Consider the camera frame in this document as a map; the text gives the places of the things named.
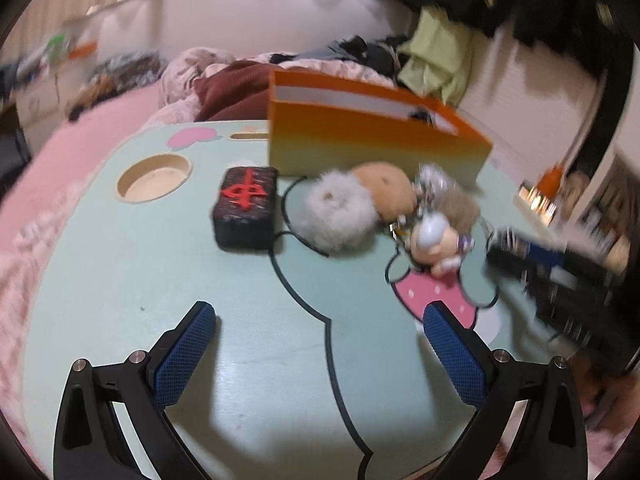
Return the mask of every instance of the light green garment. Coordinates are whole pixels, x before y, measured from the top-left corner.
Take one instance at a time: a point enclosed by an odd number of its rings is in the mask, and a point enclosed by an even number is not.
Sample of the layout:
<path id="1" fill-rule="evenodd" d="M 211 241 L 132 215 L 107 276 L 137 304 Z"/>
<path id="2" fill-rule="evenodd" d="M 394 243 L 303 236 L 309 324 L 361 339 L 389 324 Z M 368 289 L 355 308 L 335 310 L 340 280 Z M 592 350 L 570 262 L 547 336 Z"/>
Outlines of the light green garment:
<path id="1" fill-rule="evenodd" d="M 419 96 L 457 105 L 471 70 L 472 39 L 473 31 L 450 22 L 444 10 L 424 7 L 414 36 L 398 49 L 411 55 L 398 79 Z"/>

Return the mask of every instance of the metal screw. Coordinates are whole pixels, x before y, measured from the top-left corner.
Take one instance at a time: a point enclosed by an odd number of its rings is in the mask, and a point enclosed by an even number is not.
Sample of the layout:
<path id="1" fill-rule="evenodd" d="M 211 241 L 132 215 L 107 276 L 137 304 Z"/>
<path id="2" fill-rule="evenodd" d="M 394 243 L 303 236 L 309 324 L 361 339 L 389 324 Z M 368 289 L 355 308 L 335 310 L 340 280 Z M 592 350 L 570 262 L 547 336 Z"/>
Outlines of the metal screw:
<path id="1" fill-rule="evenodd" d="M 553 362 L 558 368 L 560 368 L 562 370 L 567 368 L 567 366 L 569 364 L 568 361 L 564 357 L 562 357 L 561 355 L 557 355 L 556 357 L 554 357 L 553 358 Z"/>
<path id="2" fill-rule="evenodd" d="M 146 352 L 144 350 L 136 350 L 135 352 L 131 352 L 131 355 L 129 356 L 129 361 L 131 361 L 133 364 L 138 364 L 144 361 L 145 357 L 146 357 Z"/>
<path id="3" fill-rule="evenodd" d="M 73 363 L 73 365 L 71 365 L 71 369 L 75 372 L 81 372 L 82 370 L 84 370 L 85 366 L 86 361 L 84 359 L 78 359 Z"/>
<path id="4" fill-rule="evenodd" d="M 499 363 L 507 363 L 511 360 L 511 354 L 506 350 L 494 350 L 494 359 Z"/>

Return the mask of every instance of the fluffy white ball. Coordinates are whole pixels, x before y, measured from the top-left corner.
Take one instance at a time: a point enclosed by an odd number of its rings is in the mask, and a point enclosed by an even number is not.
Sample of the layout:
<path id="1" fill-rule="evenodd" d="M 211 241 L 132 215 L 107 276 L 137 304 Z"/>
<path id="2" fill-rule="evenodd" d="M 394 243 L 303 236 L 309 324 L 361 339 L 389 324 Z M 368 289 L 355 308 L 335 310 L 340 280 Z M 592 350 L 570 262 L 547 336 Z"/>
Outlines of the fluffy white ball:
<path id="1" fill-rule="evenodd" d="M 294 231 L 330 253 L 358 245 L 377 223 L 370 191 L 353 174 L 330 171 L 311 187 Z"/>

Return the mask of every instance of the toy figure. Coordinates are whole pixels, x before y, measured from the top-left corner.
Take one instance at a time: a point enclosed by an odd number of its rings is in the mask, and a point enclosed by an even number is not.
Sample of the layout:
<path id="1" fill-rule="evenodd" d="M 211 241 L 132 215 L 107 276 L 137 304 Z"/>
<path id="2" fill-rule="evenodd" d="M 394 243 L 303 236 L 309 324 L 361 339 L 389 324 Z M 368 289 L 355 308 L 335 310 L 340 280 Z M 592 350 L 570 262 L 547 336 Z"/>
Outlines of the toy figure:
<path id="1" fill-rule="evenodd" d="M 431 266 L 436 278 L 458 270 L 473 246 L 473 239 L 459 235 L 442 213 L 426 214 L 412 231 L 410 241 L 412 258 L 418 264 Z"/>

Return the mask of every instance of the open cardboard box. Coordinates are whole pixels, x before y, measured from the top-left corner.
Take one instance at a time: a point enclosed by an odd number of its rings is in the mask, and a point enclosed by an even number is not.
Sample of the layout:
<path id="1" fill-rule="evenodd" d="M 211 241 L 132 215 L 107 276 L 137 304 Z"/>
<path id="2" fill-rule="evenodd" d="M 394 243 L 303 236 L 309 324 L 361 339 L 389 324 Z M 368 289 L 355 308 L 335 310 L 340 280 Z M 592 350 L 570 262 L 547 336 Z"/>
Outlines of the open cardboard box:
<path id="1" fill-rule="evenodd" d="M 435 162 L 473 187 L 492 143 L 453 108 L 402 89 L 315 73 L 271 75 L 269 164 L 284 176 L 315 176 L 386 160 L 412 177 Z M 430 111 L 434 126 L 410 119 Z"/>

